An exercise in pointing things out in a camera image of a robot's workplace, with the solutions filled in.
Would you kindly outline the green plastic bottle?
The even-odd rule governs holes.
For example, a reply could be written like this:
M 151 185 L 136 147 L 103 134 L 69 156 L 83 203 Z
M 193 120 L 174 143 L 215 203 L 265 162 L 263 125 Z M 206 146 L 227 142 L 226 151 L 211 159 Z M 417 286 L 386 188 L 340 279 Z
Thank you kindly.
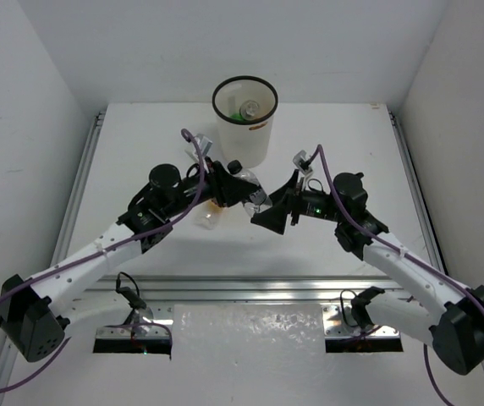
M 238 123 L 243 123 L 245 121 L 245 119 L 242 117 L 242 115 L 239 112 L 234 112 L 233 114 L 230 115 L 230 118 Z

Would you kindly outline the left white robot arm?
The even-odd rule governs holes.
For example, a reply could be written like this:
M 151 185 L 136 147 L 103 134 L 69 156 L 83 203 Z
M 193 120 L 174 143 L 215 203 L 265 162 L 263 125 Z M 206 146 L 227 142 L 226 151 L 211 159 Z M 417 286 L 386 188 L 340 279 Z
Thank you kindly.
M 51 354 L 71 323 L 64 315 L 70 303 L 107 273 L 159 244 L 175 219 L 209 200 L 225 207 L 248 200 L 259 185 L 236 174 L 236 164 L 206 159 L 194 166 L 196 174 L 185 176 L 173 164 L 157 165 L 126 212 L 98 238 L 27 280 L 8 278 L 1 288 L 0 328 L 25 360 L 35 363 Z

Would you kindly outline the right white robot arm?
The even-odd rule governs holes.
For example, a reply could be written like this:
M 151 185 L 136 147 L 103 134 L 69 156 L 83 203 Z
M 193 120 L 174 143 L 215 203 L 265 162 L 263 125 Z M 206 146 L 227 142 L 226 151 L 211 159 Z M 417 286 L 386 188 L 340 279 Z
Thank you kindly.
M 350 300 L 344 322 L 353 329 L 390 326 L 432 348 L 462 376 L 484 360 L 484 286 L 469 288 L 412 255 L 367 209 L 361 173 L 340 173 L 327 194 L 305 189 L 298 173 L 272 193 L 272 207 L 253 224 L 282 234 L 300 217 L 335 222 L 340 246 L 393 279 L 399 292 L 371 286 Z

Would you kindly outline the crushed clear bottle black cap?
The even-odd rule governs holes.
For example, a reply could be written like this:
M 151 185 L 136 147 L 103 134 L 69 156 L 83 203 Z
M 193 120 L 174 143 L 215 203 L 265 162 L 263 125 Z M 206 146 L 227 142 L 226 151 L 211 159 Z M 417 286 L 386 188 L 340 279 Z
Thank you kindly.
M 257 101 L 248 100 L 244 101 L 239 108 L 239 113 L 245 119 L 245 121 L 252 121 L 258 119 L 260 114 L 260 104 Z

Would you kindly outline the orange bottle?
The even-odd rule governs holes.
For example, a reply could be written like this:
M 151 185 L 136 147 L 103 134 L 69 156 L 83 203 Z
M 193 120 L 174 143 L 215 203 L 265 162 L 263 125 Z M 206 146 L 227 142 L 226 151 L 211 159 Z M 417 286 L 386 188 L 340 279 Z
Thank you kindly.
M 211 200 L 207 202 L 207 207 L 213 213 L 221 213 L 225 210 L 225 207 L 222 207 L 218 205 L 216 202 Z

